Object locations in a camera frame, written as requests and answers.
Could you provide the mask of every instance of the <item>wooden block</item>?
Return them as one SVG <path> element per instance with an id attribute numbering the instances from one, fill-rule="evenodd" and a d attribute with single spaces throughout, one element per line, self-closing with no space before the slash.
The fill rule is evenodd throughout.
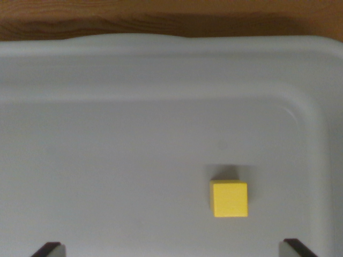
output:
<path id="1" fill-rule="evenodd" d="M 247 184 L 240 180 L 211 180 L 210 203 L 214 217 L 247 217 Z"/>

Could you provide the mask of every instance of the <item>yellow cube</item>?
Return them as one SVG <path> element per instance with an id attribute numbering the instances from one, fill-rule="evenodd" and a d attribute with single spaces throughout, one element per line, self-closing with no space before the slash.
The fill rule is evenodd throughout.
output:
<path id="1" fill-rule="evenodd" d="M 210 203 L 214 217 L 247 217 L 248 187 L 240 180 L 211 180 Z"/>

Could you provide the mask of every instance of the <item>wooden surface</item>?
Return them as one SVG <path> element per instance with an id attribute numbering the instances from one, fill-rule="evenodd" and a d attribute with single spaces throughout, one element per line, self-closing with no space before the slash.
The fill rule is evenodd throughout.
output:
<path id="1" fill-rule="evenodd" d="M 104 33 L 320 35 L 343 41 L 343 1 L 0 0 L 0 40 Z"/>

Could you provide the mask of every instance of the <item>wooden table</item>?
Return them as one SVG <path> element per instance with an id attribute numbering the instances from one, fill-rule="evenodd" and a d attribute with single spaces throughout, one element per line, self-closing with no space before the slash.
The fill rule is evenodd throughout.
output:
<path id="1" fill-rule="evenodd" d="M 104 33 L 320 35 L 343 41 L 342 0 L 0 0 L 0 40 Z"/>

